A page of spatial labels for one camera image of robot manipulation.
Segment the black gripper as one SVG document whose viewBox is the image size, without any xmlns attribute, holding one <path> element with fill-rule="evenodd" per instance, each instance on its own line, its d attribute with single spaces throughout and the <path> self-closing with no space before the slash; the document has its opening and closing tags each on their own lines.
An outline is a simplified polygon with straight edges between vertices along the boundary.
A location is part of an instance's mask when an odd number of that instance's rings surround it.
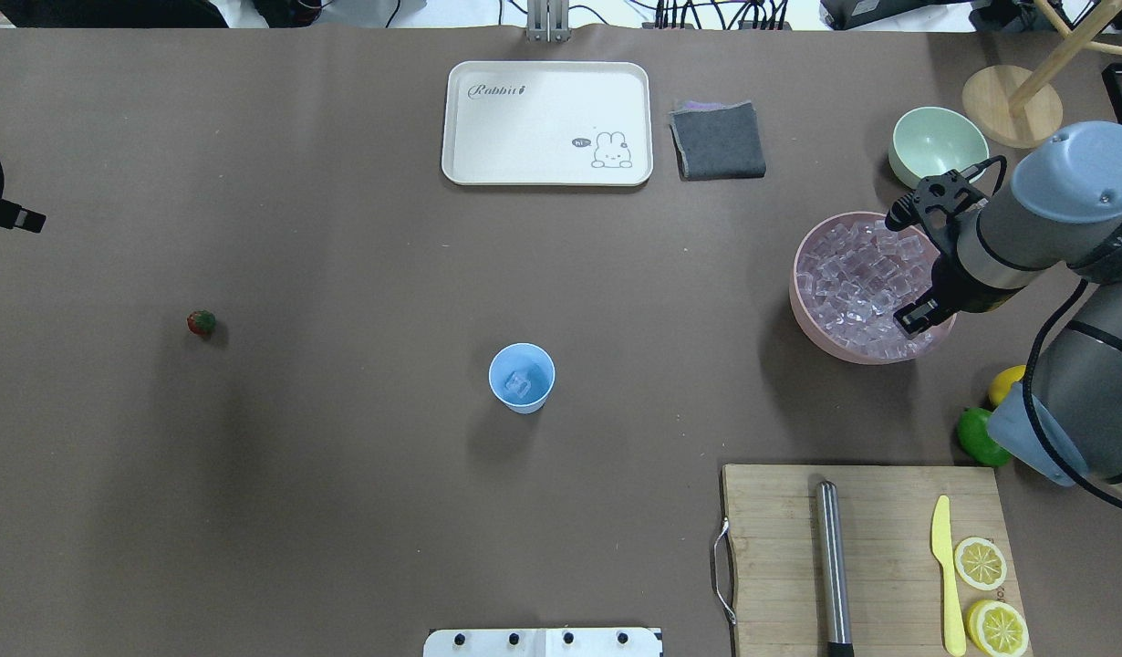
<svg viewBox="0 0 1122 657">
<path fill-rule="evenodd" d="M 936 243 L 938 256 L 931 269 L 930 290 L 923 298 L 903 305 L 893 317 L 908 337 L 944 323 L 958 312 L 986 311 L 986 286 L 962 266 L 951 249 Z"/>
</svg>

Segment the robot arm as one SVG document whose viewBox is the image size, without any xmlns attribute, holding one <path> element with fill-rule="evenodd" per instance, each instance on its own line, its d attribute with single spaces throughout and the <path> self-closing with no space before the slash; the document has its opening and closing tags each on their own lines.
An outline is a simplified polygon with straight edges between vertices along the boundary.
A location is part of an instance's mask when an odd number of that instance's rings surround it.
<svg viewBox="0 0 1122 657">
<path fill-rule="evenodd" d="M 1122 124 L 1063 126 L 992 194 L 972 183 L 987 167 L 927 176 L 889 209 L 888 229 L 919 226 L 938 251 L 930 287 L 894 318 L 916 337 L 1065 266 L 1077 287 L 1036 332 L 987 433 L 1049 481 L 1122 510 Z"/>
</svg>

